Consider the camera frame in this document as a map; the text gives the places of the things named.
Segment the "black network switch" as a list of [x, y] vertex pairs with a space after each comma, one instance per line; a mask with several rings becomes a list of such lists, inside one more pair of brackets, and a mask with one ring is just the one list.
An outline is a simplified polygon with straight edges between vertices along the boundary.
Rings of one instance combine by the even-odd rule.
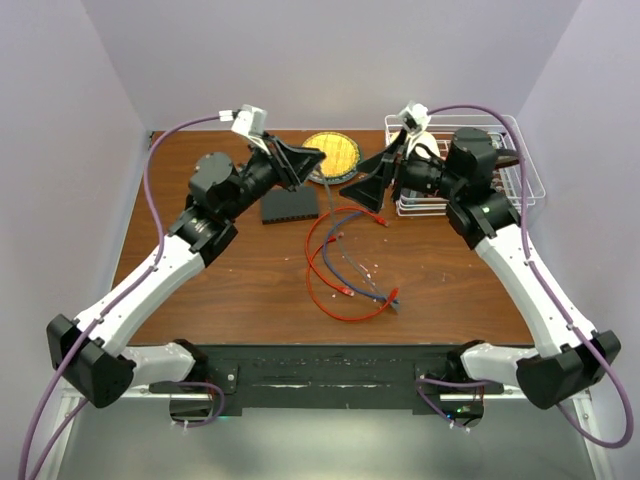
[[319, 217], [317, 194], [312, 186], [296, 191], [273, 189], [260, 201], [263, 225], [286, 223]]

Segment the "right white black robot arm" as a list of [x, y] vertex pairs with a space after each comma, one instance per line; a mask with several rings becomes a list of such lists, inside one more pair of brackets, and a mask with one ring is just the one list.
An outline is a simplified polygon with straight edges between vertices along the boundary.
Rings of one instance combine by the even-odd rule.
[[401, 131], [382, 152], [363, 162], [363, 178], [341, 189], [342, 197], [379, 212], [387, 187], [446, 200], [455, 232], [494, 272], [516, 305], [534, 341], [530, 349], [469, 342], [448, 356], [448, 386], [469, 392], [480, 381], [518, 387], [540, 409], [585, 390], [604, 375], [596, 359], [613, 361], [617, 336], [600, 332], [571, 304], [532, 245], [522, 243], [521, 217], [492, 185], [496, 169], [513, 164], [515, 152], [497, 149], [490, 135], [472, 127], [454, 132], [445, 158], [425, 145], [409, 147]]

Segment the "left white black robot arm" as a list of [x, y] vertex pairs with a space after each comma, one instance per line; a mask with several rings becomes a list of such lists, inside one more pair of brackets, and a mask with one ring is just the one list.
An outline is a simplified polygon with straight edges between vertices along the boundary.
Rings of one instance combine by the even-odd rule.
[[49, 323], [54, 368], [94, 407], [107, 407], [138, 385], [174, 382], [185, 392], [205, 385], [207, 357], [190, 342], [133, 348], [129, 341], [177, 289], [224, 252], [242, 213], [275, 186], [296, 189], [326, 157], [269, 134], [259, 136], [250, 151], [242, 169], [222, 152], [201, 157], [185, 210], [149, 257], [102, 300], [72, 319], [58, 315]]

